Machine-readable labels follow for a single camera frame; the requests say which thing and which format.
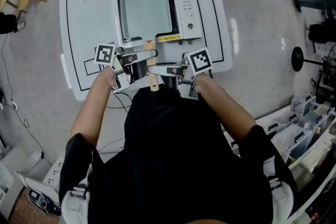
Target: white table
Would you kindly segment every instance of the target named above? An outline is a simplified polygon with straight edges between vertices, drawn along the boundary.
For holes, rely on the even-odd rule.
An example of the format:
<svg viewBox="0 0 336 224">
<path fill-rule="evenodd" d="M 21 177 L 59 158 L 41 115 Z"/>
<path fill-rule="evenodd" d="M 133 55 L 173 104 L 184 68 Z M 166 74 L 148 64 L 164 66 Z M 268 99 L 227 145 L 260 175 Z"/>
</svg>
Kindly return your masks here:
<svg viewBox="0 0 336 224">
<path fill-rule="evenodd" d="M 213 73 L 232 68 L 230 37 L 222 0 L 198 0 L 203 37 L 192 44 L 157 44 L 159 56 L 171 62 L 181 60 L 184 52 L 207 47 L 214 63 Z M 111 0 L 60 0 L 60 29 L 68 76 L 77 100 L 86 95 L 100 72 L 94 63 L 97 43 L 118 44 L 111 13 Z M 130 90 L 149 86 L 148 78 L 137 80 Z"/>
</svg>

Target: black t-shirt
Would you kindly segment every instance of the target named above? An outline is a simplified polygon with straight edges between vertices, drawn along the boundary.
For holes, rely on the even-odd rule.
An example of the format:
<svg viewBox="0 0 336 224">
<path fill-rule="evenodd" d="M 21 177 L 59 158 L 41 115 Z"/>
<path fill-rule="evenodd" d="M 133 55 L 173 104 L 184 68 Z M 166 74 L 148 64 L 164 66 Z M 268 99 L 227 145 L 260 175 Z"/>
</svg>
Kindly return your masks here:
<svg viewBox="0 0 336 224">
<path fill-rule="evenodd" d="M 60 201 L 86 176 L 93 151 L 90 223 L 271 223 L 263 163 L 275 155 L 277 177 L 293 186 L 289 169 L 260 126 L 239 144 L 241 158 L 220 126 L 202 98 L 182 99 L 166 87 L 141 89 L 125 121 L 124 150 L 115 157 L 104 164 L 81 134 L 70 139 Z"/>
</svg>

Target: gray floor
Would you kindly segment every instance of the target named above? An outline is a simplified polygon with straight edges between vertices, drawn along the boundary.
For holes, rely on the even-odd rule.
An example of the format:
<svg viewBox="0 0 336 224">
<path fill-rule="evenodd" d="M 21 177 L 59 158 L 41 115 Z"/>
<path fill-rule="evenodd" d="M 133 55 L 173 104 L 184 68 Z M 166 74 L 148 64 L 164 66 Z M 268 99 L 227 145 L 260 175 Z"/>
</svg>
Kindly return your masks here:
<svg viewBox="0 0 336 224">
<path fill-rule="evenodd" d="M 304 24 L 317 23 L 321 14 L 303 8 L 295 11 L 291 0 L 223 0 L 232 33 L 234 64 L 224 88 L 258 118 L 287 105 L 295 94 L 312 91 L 310 78 L 317 67 L 305 64 L 295 73 L 290 64 L 292 49 L 300 46 L 308 59 L 318 59 L 306 46 Z M 62 44 L 59 27 L 59 0 L 48 3 L 31 2 L 25 29 L 7 36 L 5 58 L 13 98 L 21 119 L 29 121 L 29 130 L 38 139 L 50 160 L 65 149 L 69 128 L 81 107 L 64 77 L 60 55 Z M 6 7 L 5 13 L 13 11 Z M 0 44 L 5 35 L 0 35 Z M 11 91 L 3 61 L 0 60 L 0 87 L 7 101 Z M 223 84 L 228 74 L 216 74 Z M 125 104 L 129 100 L 122 97 Z M 120 106 L 111 96 L 111 106 Z M 106 110 L 98 148 L 123 138 L 123 109 Z M 21 146 L 27 154 L 38 151 L 36 142 L 20 124 L 14 111 L 7 106 L 0 113 L 0 133 L 10 146 Z M 123 144 L 119 140 L 104 148 L 114 151 Z"/>
</svg>

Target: forearm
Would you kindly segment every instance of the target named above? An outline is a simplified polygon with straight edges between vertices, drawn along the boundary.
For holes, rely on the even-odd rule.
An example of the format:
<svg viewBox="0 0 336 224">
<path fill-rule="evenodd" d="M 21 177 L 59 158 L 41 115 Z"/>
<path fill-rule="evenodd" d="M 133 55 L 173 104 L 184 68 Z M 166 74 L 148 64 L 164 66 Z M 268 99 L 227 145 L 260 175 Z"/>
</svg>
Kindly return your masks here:
<svg viewBox="0 0 336 224">
<path fill-rule="evenodd" d="M 251 128 L 256 125 L 253 117 L 214 80 L 205 79 L 200 92 L 205 102 L 219 117 L 225 130 L 236 142 L 244 139 Z"/>
<path fill-rule="evenodd" d="M 86 141 L 96 147 L 110 92 L 111 86 L 103 73 L 100 73 L 92 84 L 85 102 L 72 124 L 70 137 L 80 133 Z"/>
</svg>

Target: yellow sticker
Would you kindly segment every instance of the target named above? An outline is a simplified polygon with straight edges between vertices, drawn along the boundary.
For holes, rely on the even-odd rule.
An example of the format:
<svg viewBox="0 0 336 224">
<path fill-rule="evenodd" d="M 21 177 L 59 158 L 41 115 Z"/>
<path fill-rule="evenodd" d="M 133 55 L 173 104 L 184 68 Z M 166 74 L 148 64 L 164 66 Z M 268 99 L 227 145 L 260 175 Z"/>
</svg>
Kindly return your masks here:
<svg viewBox="0 0 336 224">
<path fill-rule="evenodd" d="M 181 35 L 159 37 L 159 42 L 181 39 Z"/>
</svg>

